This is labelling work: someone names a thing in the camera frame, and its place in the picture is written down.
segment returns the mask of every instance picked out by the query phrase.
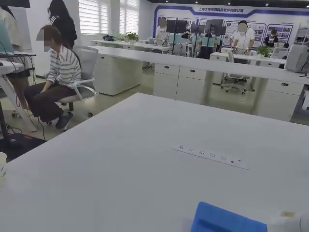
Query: window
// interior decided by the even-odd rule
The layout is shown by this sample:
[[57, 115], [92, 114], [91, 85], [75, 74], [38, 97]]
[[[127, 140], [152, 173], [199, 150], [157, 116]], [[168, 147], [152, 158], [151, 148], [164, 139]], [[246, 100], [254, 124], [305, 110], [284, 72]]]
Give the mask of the window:
[[110, 0], [78, 0], [81, 34], [109, 32]]
[[120, 0], [119, 32], [139, 32], [140, 0]]

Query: gray floor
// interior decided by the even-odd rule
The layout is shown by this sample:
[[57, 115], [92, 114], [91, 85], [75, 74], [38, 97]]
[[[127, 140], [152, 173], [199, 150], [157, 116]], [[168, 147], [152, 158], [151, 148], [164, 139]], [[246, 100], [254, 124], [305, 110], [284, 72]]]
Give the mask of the gray floor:
[[[88, 110], [93, 114], [98, 114], [109, 107], [117, 104], [118, 102], [130, 97], [131, 95], [140, 92], [145, 94], [152, 94], [153, 92], [153, 79], [154, 79], [154, 72], [151, 70], [144, 70], [143, 77], [142, 77], [142, 84], [138, 87], [125, 91], [121, 94], [118, 94], [114, 97], [102, 95], [97, 95], [94, 99], [86, 100], [85, 102], [77, 102], [74, 104], [76, 110]], [[36, 78], [37, 82], [43, 81], [42, 79]], [[219, 86], [214, 85], [213, 91], [211, 93], [211, 101], [210, 106], [232, 110], [237, 112], [242, 112], [249, 114], [251, 105], [254, 100], [255, 93], [252, 91], [248, 91], [246, 95], [242, 95], [238, 91], [230, 91], [226, 93], [223, 89], [220, 89]], [[21, 118], [12, 118], [12, 110], [14, 109], [12, 104], [8, 101], [8, 99], [1, 100], [2, 107], [4, 109], [4, 116], [6, 123], [9, 124], [11, 127], [20, 128], [24, 134], [43, 138], [43, 128], [39, 124], [37, 132], [29, 132], [25, 127]], [[37, 125], [37, 119], [31, 117], [35, 125]], [[70, 122], [69, 128], [76, 126], [77, 124], [81, 123], [83, 120], [79, 117], [75, 116], [72, 121]], [[309, 125], [309, 117], [307, 116], [293, 116], [292, 122]], [[61, 134], [62, 131], [56, 130], [55, 126], [48, 126], [44, 124], [44, 135], [47, 140], [56, 137], [57, 135]]]

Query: potted plant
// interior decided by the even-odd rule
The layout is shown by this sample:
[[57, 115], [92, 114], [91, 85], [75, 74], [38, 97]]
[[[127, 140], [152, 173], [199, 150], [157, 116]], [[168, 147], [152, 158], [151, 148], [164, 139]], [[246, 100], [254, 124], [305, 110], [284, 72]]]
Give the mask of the potted plant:
[[130, 44], [134, 44], [139, 40], [139, 36], [137, 35], [137, 33], [135, 32], [128, 32], [126, 34], [126, 40], [130, 43]]
[[258, 54], [259, 57], [268, 57], [270, 54], [270, 47], [268, 46], [260, 46], [256, 49], [256, 53]]

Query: chair armrest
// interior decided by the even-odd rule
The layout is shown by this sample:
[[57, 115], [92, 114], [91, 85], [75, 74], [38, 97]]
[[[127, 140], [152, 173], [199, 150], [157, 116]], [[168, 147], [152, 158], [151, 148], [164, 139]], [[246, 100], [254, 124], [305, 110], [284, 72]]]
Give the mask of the chair armrest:
[[92, 79], [89, 79], [89, 80], [75, 81], [75, 82], [73, 83], [73, 89], [75, 90], [75, 92], [76, 92], [78, 98], [79, 98], [81, 101], [83, 100], [83, 97], [82, 97], [81, 93], [80, 93], [79, 90], [78, 90], [78, 86], [79, 86], [80, 84], [82, 84], [82, 83], [93, 82], [94, 80], [95, 80], [95, 79], [92, 78]]

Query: electrical outlet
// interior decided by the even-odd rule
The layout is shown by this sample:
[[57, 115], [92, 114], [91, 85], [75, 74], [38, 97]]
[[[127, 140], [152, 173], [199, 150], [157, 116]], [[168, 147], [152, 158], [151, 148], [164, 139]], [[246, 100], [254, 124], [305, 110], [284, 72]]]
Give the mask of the electrical outlet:
[[197, 157], [205, 158], [208, 160], [224, 163], [230, 166], [247, 169], [247, 170], [249, 169], [247, 165], [244, 162], [242, 162], [240, 159], [209, 152], [206, 149], [197, 149], [196, 147], [185, 146], [185, 145], [175, 146], [172, 149], [181, 151], [187, 154], [191, 154]]

